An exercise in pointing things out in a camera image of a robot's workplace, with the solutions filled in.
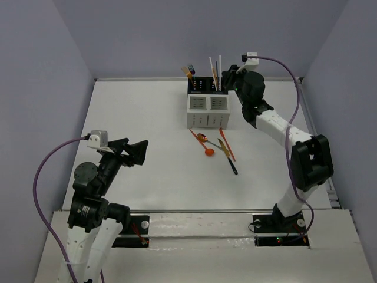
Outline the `iridescent rainbow metal fork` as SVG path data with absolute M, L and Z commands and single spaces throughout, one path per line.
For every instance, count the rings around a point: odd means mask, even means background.
M 191 82 L 192 82 L 192 84 L 194 84 L 194 82 L 195 82 L 195 73 L 196 73 L 196 71 L 195 71 L 195 69 L 194 69 L 194 67 L 193 67 L 193 65 L 192 64 L 188 64 L 187 65 L 187 68 L 188 68 L 188 70 L 189 70 L 189 72 L 191 73 Z

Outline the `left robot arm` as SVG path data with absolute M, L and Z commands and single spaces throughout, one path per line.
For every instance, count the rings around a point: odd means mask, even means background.
M 84 162 L 74 170 L 72 203 L 68 215 L 66 253 L 57 282 L 98 282 L 116 237 L 130 227 L 130 208 L 110 203 L 105 195 L 121 167 L 143 165 L 148 140 L 129 144 L 128 138 L 108 141 L 106 131 L 92 131 L 89 148 L 98 164 Z

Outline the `white utensil caddy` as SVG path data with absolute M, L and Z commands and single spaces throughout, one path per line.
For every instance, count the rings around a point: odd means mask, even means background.
M 188 129 L 227 129 L 230 117 L 230 99 L 220 94 L 187 95 Z

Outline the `black utensil caddy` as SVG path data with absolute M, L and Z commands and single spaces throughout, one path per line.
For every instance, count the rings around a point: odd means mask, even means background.
M 212 77 L 196 77 L 188 80 L 187 93 L 228 95 L 228 91 L 223 86 L 220 91 L 216 90 Z

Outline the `amber plastic fork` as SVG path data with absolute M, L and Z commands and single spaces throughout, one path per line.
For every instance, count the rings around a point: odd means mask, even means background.
M 191 71 L 187 67 L 182 67 L 181 69 L 182 69 L 183 73 L 185 74 L 185 76 L 191 82 L 192 86 L 195 87 L 196 84 L 195 84 L 195 80 L 194 80 L 194 77 L 193 77 L 193 74 L 191 73 Z

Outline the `gold metal spoon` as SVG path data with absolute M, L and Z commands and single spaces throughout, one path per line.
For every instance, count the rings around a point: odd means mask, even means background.
M 197 134 L 197 137 L 199 138 L 199 140 L 200 140 L 202 143 L 209 143 L 210 145 L 212 145 L 212 146 L 214 146 L 214 147 L 220 149 L 221 151 L 223 151 L 223 149 L 222 149 L 221 146 L 219 146 L 219 145 L 217 145 L 217 144 L 211 142 L 211 141 L 208 139 L 208 137 L 205 136 L 204 134 L 198 133 L 198 134 Z

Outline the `orange red chopstick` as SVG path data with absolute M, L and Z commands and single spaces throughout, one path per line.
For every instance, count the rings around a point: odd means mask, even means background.
M 217 91 L 220 90 L 218 62 L 215 62 Z

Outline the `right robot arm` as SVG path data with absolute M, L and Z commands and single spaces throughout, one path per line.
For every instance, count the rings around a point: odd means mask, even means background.
M 322 134 L 313 136 L 283 119 L 264 99 L 266 86 L 261 74 L 231 65 L 222 77 L 224 88 L 236 93 L 244 119 L 285 149 L 289 187 L 271 214 L 253 222 L 257 228 L 283 232 L 297 222 L 309 196 L 333 176 L 329 141 Z

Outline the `orange plastic spoon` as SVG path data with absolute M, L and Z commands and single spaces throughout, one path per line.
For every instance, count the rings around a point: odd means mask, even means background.
M 205 155 L 208 157 L 212 157 L 215 154 L 215 151 L 211 148 L 208 148 L 204 145 L 204 143 L 199 139 L 199 137 L 190 129 L 191 134 L 196 138 L 196 140 L 204 147 Z

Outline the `yellow black handled knife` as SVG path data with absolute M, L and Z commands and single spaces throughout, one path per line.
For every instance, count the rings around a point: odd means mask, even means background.
M 230 158 L 230 152 L 228 151 L 226 145 L 224 144 L 224 142 L 223 142 L 221 139 L 218 139 L 218 141 L 219 141 L 220 146 L 221 146 L 221 148 L 223 149 L 223 151 L 224 151 L 224 153 L 225 153 L 225 155 L 226 155 L 226 157 L 227 157 L 227 159 L 228 159 L 228 162 L 229 162 L 229 164 L 230 164 L 230 167 L 232 168 L 233 173 L 234 173 L 235 175 L 238 175 L 238 171 L 237 171 L 235 165 L 233 164 L 233 162 L 232 162 L 232 160 L 231 160 L 231 158 Z

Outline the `aluminium table rail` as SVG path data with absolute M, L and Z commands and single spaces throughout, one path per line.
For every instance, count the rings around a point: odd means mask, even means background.
M 296 79 L 298 86 L 299 86 L 299 93 L 300 93 L 300 105 L 303 111 L 303 115 L 305 117 L 306 125 L 308 127 L 308 131 L 311 135 L 317 136 L 318 131 L 316 130 L 315 124 L 312 119 L 312 115 L 309 110 L 309 106 L 307 104 L 304 91 L 303 91 L 303 77 L 299 77 Z M 341 209 L 342 206 L 340 204 L 338 195 L 336 193 L 332 178 L 330 177 L 324 184 L 326 188 L 326 192 L 328 194 L 328 198 L 330 201 L 330 205 L 333 209 Z

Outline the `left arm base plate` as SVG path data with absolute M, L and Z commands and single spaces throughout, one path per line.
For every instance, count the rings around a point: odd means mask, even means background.
M 113 248 L 148 248 L 150 216 L 143 214 L 131 214 L 128 227 L 124 228 L 116 237 Z

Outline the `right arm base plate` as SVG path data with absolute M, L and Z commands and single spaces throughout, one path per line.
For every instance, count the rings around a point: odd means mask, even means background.
M 285 223 L 273 222 L 272 214 L 256 214 L 248 229 L 257 247 L 310 246 L 302 212 Z

